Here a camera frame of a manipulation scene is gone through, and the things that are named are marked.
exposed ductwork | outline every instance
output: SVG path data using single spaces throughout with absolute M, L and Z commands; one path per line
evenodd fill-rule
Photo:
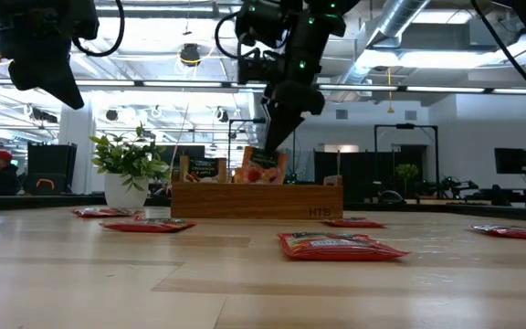
M 364 23 L 357 40 L 357 56 L 360 57 L 368 45 L 386 39 L 396 38 L 400 42 L 401 35 L 409 27 L 417 15 L 429 4 L 431 0 L 387 0 L 383 13 L 374 22 Z M 339 83 L 361 84 L 372 68 L 363 67 L 354 63 L 342 75 Z M 358 101 L 358 94 L 349 91 L 335 91 L 329 97 L 330 101 Z

